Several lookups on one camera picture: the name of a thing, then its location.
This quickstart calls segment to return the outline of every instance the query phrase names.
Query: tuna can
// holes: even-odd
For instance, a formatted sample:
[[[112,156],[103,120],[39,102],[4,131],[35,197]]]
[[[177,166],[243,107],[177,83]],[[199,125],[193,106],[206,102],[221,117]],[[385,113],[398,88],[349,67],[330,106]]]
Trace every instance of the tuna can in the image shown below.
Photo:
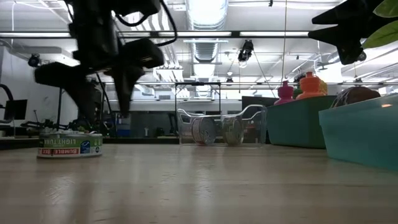
[[[229,146],[237,146],[243,142],[243,125],[240,117],[226,117],[223,119],[223,139]]]
[[[216,140],[216,123],[209,117],[195,118],[192,122],[192,138],[199,144],[208,146]]]
[[[41,134],[38,158],[64,159],[102,155],[102,134]]]

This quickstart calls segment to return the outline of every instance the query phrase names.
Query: brown object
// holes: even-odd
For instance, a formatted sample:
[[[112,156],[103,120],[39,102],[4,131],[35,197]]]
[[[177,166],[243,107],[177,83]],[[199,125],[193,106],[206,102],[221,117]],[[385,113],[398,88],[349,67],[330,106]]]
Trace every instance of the brown object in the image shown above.
[[[365,100],[380,97],[380,93],[363,86],[348,88],[337,95],[337,98],[331,105],[332,108],[350,105]]]

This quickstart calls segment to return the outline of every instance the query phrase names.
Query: pink object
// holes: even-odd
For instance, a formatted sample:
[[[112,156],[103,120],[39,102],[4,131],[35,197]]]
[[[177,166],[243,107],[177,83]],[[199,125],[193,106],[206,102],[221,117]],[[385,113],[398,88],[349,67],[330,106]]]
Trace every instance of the pink object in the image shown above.
[[[282,86],[278,88],[279,100],[277,100],[274,105],[279,105],[282,103],[288,103],[293,100],[293,87],[288,86],[287,81],[284,81]]]

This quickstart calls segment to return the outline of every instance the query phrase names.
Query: green leaf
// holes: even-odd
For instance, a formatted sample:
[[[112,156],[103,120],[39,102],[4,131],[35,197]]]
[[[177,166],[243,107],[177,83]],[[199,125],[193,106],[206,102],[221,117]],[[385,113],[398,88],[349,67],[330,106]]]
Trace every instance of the green leaf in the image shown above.
[[[364,49],[381,47],[398,40],[398,21],[391,22],[373,33],[363,44]]]
[[[398,1],[397,0],[384,0],[373,11],[377,16],[384,18],[398,17]]]

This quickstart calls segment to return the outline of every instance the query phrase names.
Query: teal plastic bin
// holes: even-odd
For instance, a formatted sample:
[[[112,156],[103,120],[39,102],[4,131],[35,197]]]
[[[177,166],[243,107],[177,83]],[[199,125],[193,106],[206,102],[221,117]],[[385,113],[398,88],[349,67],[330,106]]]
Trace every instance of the teal plastic bin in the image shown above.
[[[318,112],[330,108],[336,96],[319,96],[268,107],[271,144],[324,149]]]
[[[319,112],[328,155],[398,170],[398,95]]]

